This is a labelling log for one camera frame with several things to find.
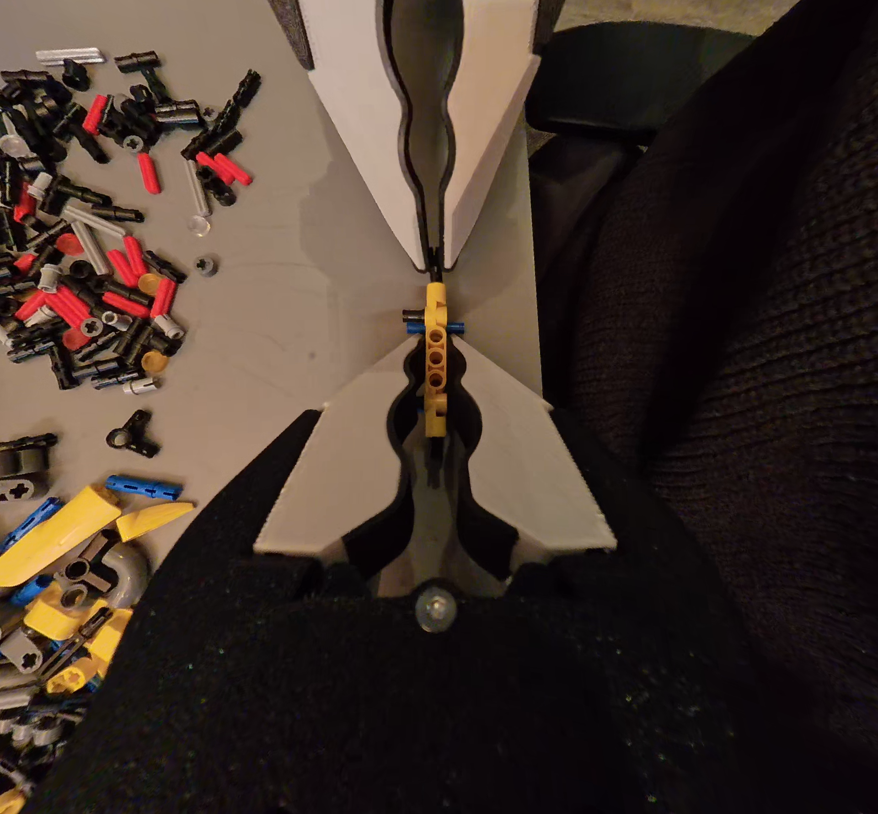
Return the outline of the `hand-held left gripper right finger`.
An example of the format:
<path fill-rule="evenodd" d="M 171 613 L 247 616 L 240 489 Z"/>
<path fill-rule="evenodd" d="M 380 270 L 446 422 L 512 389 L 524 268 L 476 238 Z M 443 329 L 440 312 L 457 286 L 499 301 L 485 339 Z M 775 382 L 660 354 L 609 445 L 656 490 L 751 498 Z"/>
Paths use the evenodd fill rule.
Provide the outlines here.
<path fill-rule="evenodd" d="M 536 392 L 471 347 L 458 399 L 471 414 L 458 432 L 466 462 L 458 486 L 457 532 L 480 567 L 548 564 L 555 557 L 614 550 L 607 523 Z"/>

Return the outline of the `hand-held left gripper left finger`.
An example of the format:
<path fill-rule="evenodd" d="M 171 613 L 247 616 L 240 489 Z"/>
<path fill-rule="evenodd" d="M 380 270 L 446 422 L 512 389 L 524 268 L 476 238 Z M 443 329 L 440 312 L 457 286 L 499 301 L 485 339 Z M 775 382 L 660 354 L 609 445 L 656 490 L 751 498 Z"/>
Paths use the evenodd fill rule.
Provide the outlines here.
<path fill-rule="evenodd" d="M 333 561 L 343 539 L 389 510 L 407 483 L 393 414 L 411 385 L 406 339 L 324 404 L 257 535 L 254 552 Z"/>

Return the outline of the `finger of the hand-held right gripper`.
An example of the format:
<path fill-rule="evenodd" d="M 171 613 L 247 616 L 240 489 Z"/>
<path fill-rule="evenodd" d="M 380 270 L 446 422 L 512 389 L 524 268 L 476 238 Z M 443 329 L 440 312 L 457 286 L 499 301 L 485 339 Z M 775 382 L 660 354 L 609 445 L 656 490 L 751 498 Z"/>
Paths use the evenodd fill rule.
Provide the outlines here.
<path fill-rule="evenodd" d="M 455 36 L 444 100 L 445 271 L 455 266 L 477 222 L 538 69 L 539 1 L 459 0 L 462 31 Z"/>
<path fill-rule="evenodd" d="M 408 105 L 388 52 L 385 0 L 298 0 L 309 77 L 385 222 L 427 270 L 423 196 L 405 164 Z"/>

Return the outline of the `yellow brick assembly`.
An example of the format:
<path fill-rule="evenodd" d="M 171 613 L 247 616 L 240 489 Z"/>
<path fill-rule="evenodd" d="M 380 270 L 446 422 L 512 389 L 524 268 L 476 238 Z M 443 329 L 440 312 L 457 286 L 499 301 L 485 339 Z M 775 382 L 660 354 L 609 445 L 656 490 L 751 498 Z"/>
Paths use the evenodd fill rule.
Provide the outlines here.
<path fill-rule="evenodd" d="M 425 435 L 445 439 L 447 435 L 449 337 L 463 336 L 464 325 L 449 321 L 445 283 L 429 283 L 425 292 L 425 321 L 405 323 L 409 335 L 423 337 L 423 413 Z"/>

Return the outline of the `pile of black red pins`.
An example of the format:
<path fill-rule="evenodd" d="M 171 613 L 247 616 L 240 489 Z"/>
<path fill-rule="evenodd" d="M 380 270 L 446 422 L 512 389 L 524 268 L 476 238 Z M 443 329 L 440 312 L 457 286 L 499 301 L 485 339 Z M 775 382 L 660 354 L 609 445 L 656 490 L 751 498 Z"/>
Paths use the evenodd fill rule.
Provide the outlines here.
<path fill-rule="evenodd" d="M 72 177 L 81 150 L 107 166 L 114 145 L 137 166 L 144 192 L 163 191 L 153 157 L 173 134 L 190 137 L 180 157 L 192 216 L 236 204 L 252 176 L 235 161 L 239 122 L 262 84 L 248 70 L 225 105 L 177 98 L 155 51 L 112 59 L 141 82 L 127 93 L 96 93 L 90 67 L 65 62 L 2 70 L 2 352 L 14 364 L 48 359 L 62 391 L 82 384 L 155 390 L 187 329 L 173 313 L 188 274 L 139 237 L 147 215 Z"/>

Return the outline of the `black office chair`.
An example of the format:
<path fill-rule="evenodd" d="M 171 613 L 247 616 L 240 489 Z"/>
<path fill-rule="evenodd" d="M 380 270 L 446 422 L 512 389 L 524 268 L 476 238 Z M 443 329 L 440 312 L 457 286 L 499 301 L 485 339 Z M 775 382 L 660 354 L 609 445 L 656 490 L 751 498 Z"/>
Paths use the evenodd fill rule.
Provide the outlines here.
<path fill-rule="evenodd" d="M 752 35 L 658 21 L 603 21 L 555 32 L 525 100 L 548 134 L 649 145 Z"/>

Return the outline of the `yellow wedge brick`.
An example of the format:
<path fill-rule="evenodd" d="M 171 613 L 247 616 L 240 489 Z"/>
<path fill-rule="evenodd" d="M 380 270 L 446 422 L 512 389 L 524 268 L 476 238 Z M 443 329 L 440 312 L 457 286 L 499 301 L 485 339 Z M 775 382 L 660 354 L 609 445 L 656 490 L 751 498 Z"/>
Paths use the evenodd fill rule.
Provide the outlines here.
<path fill-rule="evenodd" d="M 127 543 L 176 521 L 194 508 L 195 504 L 190 501 L 158 503 L 145 509 L 123 514 L 115 520 L 114 524 L 120 540 Z"/>

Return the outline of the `blue long pin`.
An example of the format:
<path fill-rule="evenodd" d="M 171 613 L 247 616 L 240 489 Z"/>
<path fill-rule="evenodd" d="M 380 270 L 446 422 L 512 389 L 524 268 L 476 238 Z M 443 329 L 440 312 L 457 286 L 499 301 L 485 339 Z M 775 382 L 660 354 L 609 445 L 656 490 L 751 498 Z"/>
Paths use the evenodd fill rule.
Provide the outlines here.
<path fill-rule="evenodd" d="M 128 493 L 159 501 L 177 501 L 183 491 L 180 484 L 127 475 L 111 475 L 105 479 L 104 486 L 116 493 Z"/>

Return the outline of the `pile of yellow grey bricks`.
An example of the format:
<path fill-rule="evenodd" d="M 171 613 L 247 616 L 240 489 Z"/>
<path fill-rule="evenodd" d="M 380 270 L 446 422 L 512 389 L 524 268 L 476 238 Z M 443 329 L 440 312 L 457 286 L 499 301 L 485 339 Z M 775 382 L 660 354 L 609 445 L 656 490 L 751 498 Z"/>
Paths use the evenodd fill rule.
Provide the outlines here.
<path fill-rule="evenodd" d="M 104 685 L 153 573 L 115 520 L 170 502 L 89 484 L 48 495 L 53 433 L 2 442 L 2 504 L 38 500 L 1 543 L 1 811 L 20 812 Z"/>

